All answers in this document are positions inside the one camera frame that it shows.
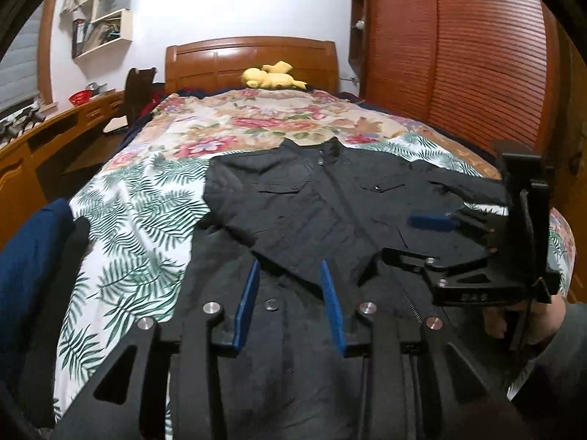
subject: wall shelf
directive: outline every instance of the wall shelf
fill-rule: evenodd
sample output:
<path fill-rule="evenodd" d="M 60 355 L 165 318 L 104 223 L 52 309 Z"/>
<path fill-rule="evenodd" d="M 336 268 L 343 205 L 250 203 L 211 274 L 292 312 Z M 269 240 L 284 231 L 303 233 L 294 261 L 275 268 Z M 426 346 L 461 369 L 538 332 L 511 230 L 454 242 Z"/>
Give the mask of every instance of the wall shelf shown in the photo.
<path fill-rule="evenodd" d="M 131 0 L 85 0 L 77 8 L 84 14 L 83 34 L 81 26 L 74 25 L 79 39 L 73 44 L 72 55 L 74 60 L 86 57 L 95 51 L 120 44 L 121 41 L 133 40 L 133 14 L 130 10 Z M 116 36 L 120 29 L 120 36 L 114 40 L 99 44 Z"/>

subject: leaf-patterned bedsheet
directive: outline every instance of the leaf-patterned bedsheet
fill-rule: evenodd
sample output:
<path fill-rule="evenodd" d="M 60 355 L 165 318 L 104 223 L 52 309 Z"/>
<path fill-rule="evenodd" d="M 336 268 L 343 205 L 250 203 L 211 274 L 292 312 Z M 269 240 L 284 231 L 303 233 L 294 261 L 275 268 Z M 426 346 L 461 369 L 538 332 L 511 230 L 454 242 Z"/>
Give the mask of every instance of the leaf-patterned bedsheet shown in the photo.
<path fill-rule="evenodd" d="M 63 321 L 55 367 L 60 419 L 134 320 L 173 314 L 190 259 L 209 159 L 231 151 L 336 136 L 347 147 L 387 151 L 471 175 L 497 171 L 417 121 L 364 110 L 322 91 L 230 91 L 205 99 L 169 96 L 152 122 L 71 200 L 90 221 L 90 250 Z M 551 213 L 551 258 L 568 288 L 575 258 L 564 218 Z M 167 413 L 167 435 L 171 423 Z"/>

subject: shirt button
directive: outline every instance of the shirt button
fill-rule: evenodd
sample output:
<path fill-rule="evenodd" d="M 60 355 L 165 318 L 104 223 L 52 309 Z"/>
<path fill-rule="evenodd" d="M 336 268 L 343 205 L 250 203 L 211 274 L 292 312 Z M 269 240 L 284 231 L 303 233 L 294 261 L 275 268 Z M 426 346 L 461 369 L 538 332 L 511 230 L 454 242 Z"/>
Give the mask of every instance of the shirt button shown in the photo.
<path fill-rule="evenodd" d="M 271 298 L 265 301 L 265 309 L 268 311 L 277 311 L 280 308 L 280 304 L 277 299 Z"/>

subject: red bowl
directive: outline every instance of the red bowl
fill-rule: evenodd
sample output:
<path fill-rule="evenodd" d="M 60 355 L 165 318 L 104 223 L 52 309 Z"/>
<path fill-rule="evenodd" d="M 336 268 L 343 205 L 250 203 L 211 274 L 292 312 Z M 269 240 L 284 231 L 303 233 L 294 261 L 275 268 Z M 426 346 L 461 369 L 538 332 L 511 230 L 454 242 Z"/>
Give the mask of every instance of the red bowl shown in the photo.
<path fill-rule="evenodd" d="M 90 102 L 90 97 L 92 97 L 92 91 L 84 89 L 83 91 L 76 92 L 73 96 L 70 96 L 69 102 L 73 105 L 82 105 L 86 104 L 86 102 Z"/>

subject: shirt collar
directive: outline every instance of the shirt collar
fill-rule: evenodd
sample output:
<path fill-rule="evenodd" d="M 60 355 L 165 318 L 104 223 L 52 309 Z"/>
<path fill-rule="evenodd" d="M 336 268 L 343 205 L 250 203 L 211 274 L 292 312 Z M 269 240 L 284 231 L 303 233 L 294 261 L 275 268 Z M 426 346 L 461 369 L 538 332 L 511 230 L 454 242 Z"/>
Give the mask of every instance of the shirt collar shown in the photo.
<path fill-rule="evenodd" d="M 325 161 L 332 162 L 340 157 L 345 149 L 344 145 L 336 137 L 328 139 L 318 145 L 298 145 L 292 139 L 284 139 L 280 147 L 287 147 L 299 154 L 309 151 L 319 151 Z"/>

